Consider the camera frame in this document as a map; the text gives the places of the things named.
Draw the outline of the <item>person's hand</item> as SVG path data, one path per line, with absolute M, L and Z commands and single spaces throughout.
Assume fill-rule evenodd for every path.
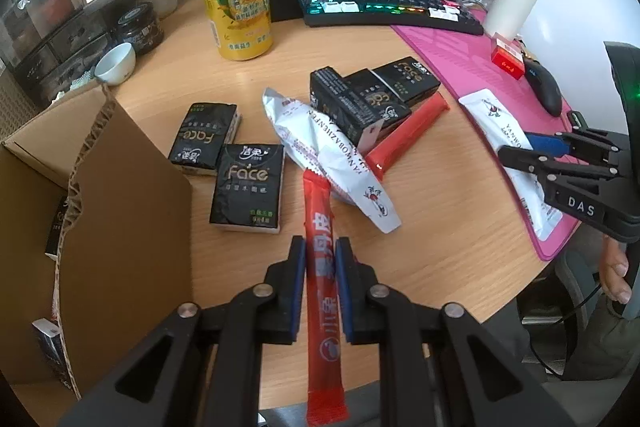
M 625 277 L 629 262 L 623 248 L 615 239 L 603 237 L 603 251 L 599 261 L 599 277 L 605 295 L 614 303 L 626 305 L 632 292 Z

